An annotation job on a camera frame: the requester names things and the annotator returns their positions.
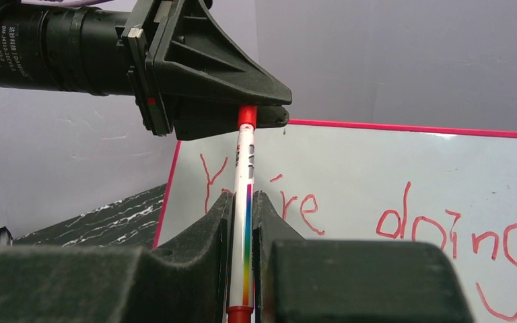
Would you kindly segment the white marker pen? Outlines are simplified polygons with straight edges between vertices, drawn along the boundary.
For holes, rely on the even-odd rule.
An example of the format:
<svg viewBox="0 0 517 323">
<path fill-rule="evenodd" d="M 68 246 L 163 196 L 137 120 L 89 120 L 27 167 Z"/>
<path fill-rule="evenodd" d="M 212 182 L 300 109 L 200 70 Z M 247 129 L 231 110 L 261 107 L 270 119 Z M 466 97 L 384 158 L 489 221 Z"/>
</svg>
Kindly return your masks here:
<svg viewBox="0 0 517 323">
<path fill-rule="evenodd" d="M 254 311 L 253 186 L 254 127 L 246 123 L 239 128 L 236 148 L 230 280 L 226 306 L 228 322 L 250 322 Z"/>
</svg>

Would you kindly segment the pink framed whiteboard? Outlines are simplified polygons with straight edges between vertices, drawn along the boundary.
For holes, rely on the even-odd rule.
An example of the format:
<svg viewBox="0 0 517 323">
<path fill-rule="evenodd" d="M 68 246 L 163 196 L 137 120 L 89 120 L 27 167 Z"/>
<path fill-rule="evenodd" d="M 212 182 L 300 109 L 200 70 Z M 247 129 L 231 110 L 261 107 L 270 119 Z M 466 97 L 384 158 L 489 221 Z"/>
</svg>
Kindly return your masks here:
<svg viewBox="0 0 517 323">
<path fill-rule="evenodd" d="M 254 189 L 304 238 L 437 246 L 474 322 L 517 322 L 517 132 L 294 120 Z"/>
</svg>

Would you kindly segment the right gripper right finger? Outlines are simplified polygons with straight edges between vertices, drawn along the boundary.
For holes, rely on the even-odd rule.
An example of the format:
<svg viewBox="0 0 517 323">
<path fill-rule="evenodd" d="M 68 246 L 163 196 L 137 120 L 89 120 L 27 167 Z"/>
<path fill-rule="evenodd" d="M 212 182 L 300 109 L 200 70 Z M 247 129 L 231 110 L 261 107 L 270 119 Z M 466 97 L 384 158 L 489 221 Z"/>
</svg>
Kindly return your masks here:
<svg viewBox="0 0 517 323">
<path fill-rule="evenodd" d="M 256 322 L 472 322 L 435 245 L 304 238 L 254 194 Z"/>
</svg>

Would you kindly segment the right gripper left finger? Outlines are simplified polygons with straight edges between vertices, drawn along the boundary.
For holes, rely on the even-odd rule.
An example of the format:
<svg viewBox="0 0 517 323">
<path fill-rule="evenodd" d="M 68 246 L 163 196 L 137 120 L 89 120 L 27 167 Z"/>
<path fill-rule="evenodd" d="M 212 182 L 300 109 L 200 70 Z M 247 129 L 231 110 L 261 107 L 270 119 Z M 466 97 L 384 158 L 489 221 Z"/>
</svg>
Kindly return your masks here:
<svg viewBox="0 0 517 323">
<path fill-rule="evenodd" d="M 0 247 L 0 322 L 221 322 L 232 203 L 153 250 Z"/>
</svg>

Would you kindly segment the red marker cap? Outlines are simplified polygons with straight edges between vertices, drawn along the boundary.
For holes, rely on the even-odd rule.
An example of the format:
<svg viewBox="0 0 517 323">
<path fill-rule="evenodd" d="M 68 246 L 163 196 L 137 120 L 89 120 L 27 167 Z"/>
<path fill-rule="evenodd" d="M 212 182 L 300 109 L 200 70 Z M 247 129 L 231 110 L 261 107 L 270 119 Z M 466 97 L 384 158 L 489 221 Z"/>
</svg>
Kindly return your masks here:
<svg viewBox="0 0 517 323">
<path fill-rule="evenodd" d="M 256 129 L 257 106 L 241 105 L 238 112 L 237 129 L 250 127 Z"/>
</svg>

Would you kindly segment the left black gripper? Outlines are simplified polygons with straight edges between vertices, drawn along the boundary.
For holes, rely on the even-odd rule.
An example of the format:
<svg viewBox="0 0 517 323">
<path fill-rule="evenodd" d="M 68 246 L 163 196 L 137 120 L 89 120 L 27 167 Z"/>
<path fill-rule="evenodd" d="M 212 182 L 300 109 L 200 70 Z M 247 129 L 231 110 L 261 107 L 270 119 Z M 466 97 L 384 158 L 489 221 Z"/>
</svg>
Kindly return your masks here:
<svg viewBox="0 0 517 323">
<path fill-rule="evenodd" d="M 193 141 L 238 131 L 239 105 L 259 106 L 258 129 L 281 128 L 291 90 L 252 60 L 204 1 L 137 1 L 120 35 L 143 125 Z M 184 104 L 184 98 L 227 105 Z"/>
</svg>

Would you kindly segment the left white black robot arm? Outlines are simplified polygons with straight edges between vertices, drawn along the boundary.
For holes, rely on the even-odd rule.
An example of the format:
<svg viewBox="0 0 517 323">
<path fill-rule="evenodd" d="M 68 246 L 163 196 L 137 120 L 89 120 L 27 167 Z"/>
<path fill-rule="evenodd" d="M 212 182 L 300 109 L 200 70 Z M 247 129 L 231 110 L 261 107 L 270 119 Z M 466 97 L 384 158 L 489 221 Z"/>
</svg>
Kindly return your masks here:
<svg viewBox="0 0 517 323">
<path fill-rule="evenodd" d="M 210 1 L 138 1 L 131 12 L 0 1 L 0 87 L 132 96 L 145 128 L 190 141 L 284 127 L 291 90 L 217 24 Z"/>
</svg>

